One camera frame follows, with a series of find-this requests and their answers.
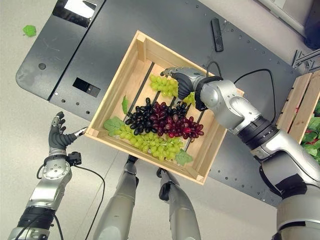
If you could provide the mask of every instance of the gray floor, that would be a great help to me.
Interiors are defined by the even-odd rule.
[[[295,49],[306,49],[300,36],[253,0],[202,2],[288,63]],[[30,24],[40,31],[55,3],[56,0],[2,0],[0,5],[0,239],[6,239],[16,226],[38,182],[36,171],[48,155],[49,124],[60,111],[22,90],[15,81],[15,73],[35,40],[23,36],[22,28]],[[89,124],[68,112],[65,112],[65,118],[70,132]],[[105,206],[115,190],[127,155],[86,137],[80,138],[68,151],[80,151],[83,167],[105,177]],[[140,184],[130,239],[171,239],[169,206],[158,199],[160,182],[155,176],[156,169],[141,160],[137,163]],[[203,239],[269,240],[275,232],[275,208],[211,178],[204,186],[178,179],[192,200]],[[100,180],[89,172],[73,169],[72,180],[57,212],[66,240],[84,239],[100,196]],[[50,239],[59,239],[56,227],[51,229]]]

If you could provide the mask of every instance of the crate slat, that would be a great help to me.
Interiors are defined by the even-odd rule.
[[[320,71],[315,72],[305,92],[289,134],[300,144],[320,96]]]
[[[306,92],[307,86],[310,82],[312,74],[305,74],[299,76],[293,85],[293,89],[290,91],[287,101],[284,104],[282,109],[282,114],[277,121],[277,126],[279,129],[283,129],[288,132],[292,125],[296,112],[296,109],[299,107],[301,100]]]

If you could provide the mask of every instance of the screw hole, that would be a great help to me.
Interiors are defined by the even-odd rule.
[[[39,63],[38,67],[39,67],[39,69],[44,70],[44,69],[46,69],[47,66],[43,62],[41,62],[41,63]]]

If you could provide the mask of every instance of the wooden crate with greens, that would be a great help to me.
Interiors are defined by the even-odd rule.
[[[320,164],[320,71],[297,77],[276,123]]]

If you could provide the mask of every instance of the green leaf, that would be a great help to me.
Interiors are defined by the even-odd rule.
[[[33,37],[37,35],[36,27],[33,25],[26,25],[22,30],[28,37]]]
[[[315,131],[312,132],[306,132],[302,138],[303,143],[312,142],[316,137],[318,137],[318,133]]]
[[[320,131],[320,117],[312,117],[307,128],[318,133]]]
[[[316,116],[320,115],[320,101],[318,101],[318,103],[316,104],[315,109],[314,109],[314,113]]]
[[[190,156],[182,149],[180,149],[180,152],[177,155],[175,155],[175,160],[181,166],[184,166],[185,164],[193,161],[192,156]]]
[[[103,123],[103,127],[108,130],[110,137],[116,135],[115,131],[120,130],[120,127],[123,125],[125,125],[125,123],[117,116],[110,118]]]
[[[318,149],[314,145],[306,144],[303,148],[312,156],[317,156],[318,154]]]
[[[126,98],[126,96],[124,96],[122,100],[122,110],[124,114],[128,113],[128,99]]]

